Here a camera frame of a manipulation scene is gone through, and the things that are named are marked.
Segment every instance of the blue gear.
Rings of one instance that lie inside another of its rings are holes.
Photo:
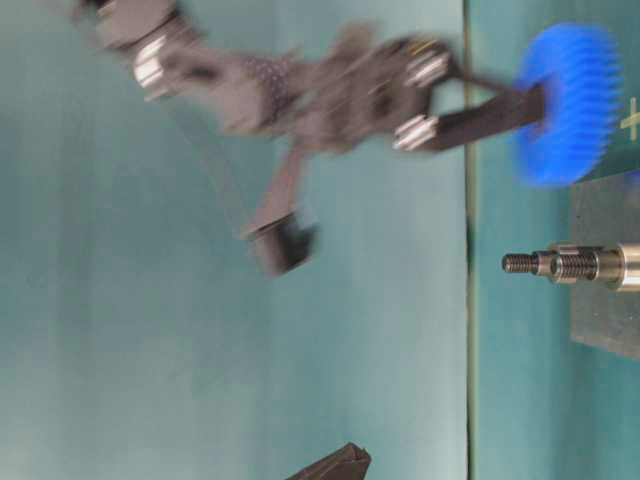
[[[528,183],[569,185],[597,165],[617,118],[619,75],[614,42],[598,28],[560,24],[533,41],[517,86],[542,84],[546,103],[544,121],[515,134]]]

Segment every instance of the black object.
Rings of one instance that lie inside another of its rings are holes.
[[[366,450],[349,443],[288,480],[363,480],[370,464]]]
[[[536,122],[542,130],[544,114],[542,85],[528,91],[505,87],[496,97],[478,107],[441,116],[436,136],[422,148],[447,150]]]
[[[315,237],[316,230],[301,228],[292,213],[260,228],[251,240],[263,267],[272,275],[282,275],[309,259]]]

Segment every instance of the metal shaft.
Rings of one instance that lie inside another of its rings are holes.
[[[617,292],[640,292],[640,244],[609,249],[556,244],[532,255],[510,253],[502,268],[507,273],[544,276],[556,284],[599,281]]]

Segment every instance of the screw thread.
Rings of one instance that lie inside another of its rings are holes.
[[[536,273],[538,270],[538,257],[536,255],[510,253],[502,259],[502,269],[507,273]]]
[[[593,252],[558,255],[551,262],[551,273],[563,279],[594,280],[598,275],[598,259]]]

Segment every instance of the yellow marking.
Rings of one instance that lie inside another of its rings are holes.
[[[413,45],[411,45],[411,47],[409,48],[409,52],[411,53],[411,55],[415,57],[416,55],[419,55],[420,53],[424,52],[427,48],[429,48],[434,43],[436,43],[435,40],[416,42]]]
[[[635,142],[638,140],[638,125],[640,125],[640,113],[638,113],[638,101],[636,97],[631,99],[631,114],[628,118],[625,118],[620,122],[620,128],[630,128],[631,129],[631,141]]]

